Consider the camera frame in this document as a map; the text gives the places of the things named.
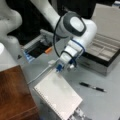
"wooden surface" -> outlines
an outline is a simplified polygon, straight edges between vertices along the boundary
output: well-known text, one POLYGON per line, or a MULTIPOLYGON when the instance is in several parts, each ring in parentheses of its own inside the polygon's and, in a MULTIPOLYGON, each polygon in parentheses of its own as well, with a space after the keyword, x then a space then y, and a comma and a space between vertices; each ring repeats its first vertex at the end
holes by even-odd
POLYGON ((0 120, 39 120, 20 66, 0 72, 0 120))

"dark background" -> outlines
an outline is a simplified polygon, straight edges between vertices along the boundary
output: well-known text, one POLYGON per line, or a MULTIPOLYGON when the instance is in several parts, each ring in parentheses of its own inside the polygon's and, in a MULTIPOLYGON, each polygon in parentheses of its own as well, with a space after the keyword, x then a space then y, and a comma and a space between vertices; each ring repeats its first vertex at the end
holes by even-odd
MULTIPOLYGON (((17 30, 10 33, 19 39, 21 45, 25 45, 40 34, 40 29, 52 32, 51 26, 34 7, 30 0, 6 0, 8 5, 17 10, 23 19, 23 24, 17 30)), ((84 18, 91 18, 96 2, 112 5, 115 0, 58 0, 58 12, 63 15, 63 7, 75 11, 84 18)))

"paper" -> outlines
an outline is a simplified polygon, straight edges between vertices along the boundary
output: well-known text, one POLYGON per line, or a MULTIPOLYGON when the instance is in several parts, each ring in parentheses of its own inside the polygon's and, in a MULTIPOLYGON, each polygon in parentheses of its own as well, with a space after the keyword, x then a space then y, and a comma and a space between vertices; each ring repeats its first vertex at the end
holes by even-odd
POLYGON ((82 102, 82 98, 56 70, 51 70, 35 90, 62 120, 68 120, 82 102))

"black cable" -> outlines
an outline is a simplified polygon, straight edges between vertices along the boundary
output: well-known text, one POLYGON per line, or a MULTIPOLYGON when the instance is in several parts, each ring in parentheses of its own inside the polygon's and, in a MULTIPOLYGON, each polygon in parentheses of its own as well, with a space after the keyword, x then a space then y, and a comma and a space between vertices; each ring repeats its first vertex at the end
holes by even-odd
POLYGON ((59 23, 60 23, 60 21, 61 21, 61 18, 62 18, 62 16, 61 16, 60 19, 58 20, 58 22, 57 22, 57 24, 56 24, 56 27, 55 27, 55 30, 54 30, 54 32, 53 32, 53 46, 54 46, 54 50, 55 50, 55 52, 56 52, 56 55, 57 55, 58 57, 60 57, 60 55, 59 55, 59 53, 58 53, 58 51, 57 51, 57 49, 56 49, 55 43, 56 43, 56 31, 57 31, 58 25, 59 25, 59 23))

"table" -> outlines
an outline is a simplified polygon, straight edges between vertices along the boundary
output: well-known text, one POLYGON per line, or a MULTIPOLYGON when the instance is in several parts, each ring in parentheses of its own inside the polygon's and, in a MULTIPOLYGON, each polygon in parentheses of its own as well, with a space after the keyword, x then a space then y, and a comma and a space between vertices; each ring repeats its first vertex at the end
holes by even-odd
POLYGON ((39 120, 20 66, 0 72, 0 120, 39 120))

